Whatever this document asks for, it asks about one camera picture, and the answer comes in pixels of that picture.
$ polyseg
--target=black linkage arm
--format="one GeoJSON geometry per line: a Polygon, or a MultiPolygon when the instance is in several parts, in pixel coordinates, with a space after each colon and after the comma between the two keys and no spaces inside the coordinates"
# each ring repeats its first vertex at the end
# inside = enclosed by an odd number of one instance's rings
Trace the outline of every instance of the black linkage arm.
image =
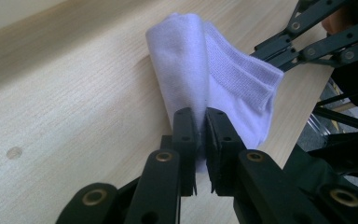
{"type": "MultiPolygon", "coordinates": [[[[140,178],[121,189],[86,186],[57,223],[179,223],[181,196],[192,195],[195,188],[194,142],[202,140],[196,140],[190,108],[175,113],[174,120],[173,136],[162,138],[161,149],[149,155],[140,178]]],[[[309,198],[268,154],[246,149],[223,111],[207,108],[205,128],[212,191],[234,197],[240,223],[358,223],[354,189],[323,186],[309,198]]]]}
{"type": "Polygon", "coordinates": [[[302,63],[318,63],[340,67],[358,61],[358,1],[300,0],[286,28],[255,47],[252,56],[280,68],[284,72],[302,63]],[[339,8],[350,5],[355,24],[296,50],[292,41],[339,8]]]}

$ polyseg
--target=screw hole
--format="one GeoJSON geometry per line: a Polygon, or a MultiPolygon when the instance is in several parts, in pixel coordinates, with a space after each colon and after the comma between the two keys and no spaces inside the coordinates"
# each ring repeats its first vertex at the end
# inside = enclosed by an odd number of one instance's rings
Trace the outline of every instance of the screw hole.
{"type": "Polygon", "coordinates": [[[262,161],[264,160],[264,156],[258,152],[249,152],[246,157],[250,161],[262,161]]]}
{"type": "Polygon", "coordinates": [[[301,24],[298,21],[292,23],[292,29],[298,30],[301,27],[301,24]]]}
{"type": "Polygon", "coordinates": [[[344,190],[344,189],[332,189],[330,190],[330,196],[338,203],[346,205],[348,207],[357,207],[358,198],[356,195],[344,190]]]}
{"type": "Polygon", "coordinates": [[[142,216],[142,223],[155,224],[158,222],[158,215],[155,212],[148,212],[142,216]]]}
{"type": "Polygon", "coordinates": [[[172,159],[172,154],[169,152],[160,152],[156,156],[156,160],[158,161],[170,161],[172,159]]]}
{"type": "Polygon", "coordinates": [[[93,189],[83,196],[83,204],[93,206],[101,203],[106,198],[107,192],[104,189],[93,189]]]}

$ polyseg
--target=table surface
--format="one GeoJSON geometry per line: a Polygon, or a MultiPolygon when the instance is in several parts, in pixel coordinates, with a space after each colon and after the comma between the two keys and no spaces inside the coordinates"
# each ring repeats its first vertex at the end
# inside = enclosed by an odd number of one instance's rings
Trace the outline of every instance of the table surface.
{"type": "MultiPolygon", "coordinates": [[[[212,21],[238,49],[278,33],[296,0],[67,1],[0,30],[0,223],[54,223],[81,188],[139,176],[171,129],[145,31],[173,12],[212,21]]],[[[317,26],[302,48],[325,36],[317,26]]],[[[282,81],[268,140],[283,166],[331,68],[300,65],[282,81]]],[[[183,198],[182,223],[238,223],[232,199],[183,198]]]]}

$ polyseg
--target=sock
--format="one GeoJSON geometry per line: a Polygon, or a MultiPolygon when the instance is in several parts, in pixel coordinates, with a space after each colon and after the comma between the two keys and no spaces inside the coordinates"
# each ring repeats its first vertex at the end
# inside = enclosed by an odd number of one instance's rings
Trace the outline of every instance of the sock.
{"type": "Polygon", "coordinates": [[[191,107],[201,131],[209,73],[202,20],[172,14],[149,29],[146,40],[171,126],[177,110],[191,107]]]}
{"type": "Polygon", "coordinates": [[[267,139],[283,72],[235,49],[211,23],[205,22],[204,30],[208,106],[225,111],[246,147],[257,149],[267,139]]]}
{"type": "Polygon", "coordinates": [[[235,49],[196,14],[172,14],[146,39],[171,124],[189,106],[201,132],[209,106],[227,113],[247,148],[266,140],[281,70],[235,49]]]}

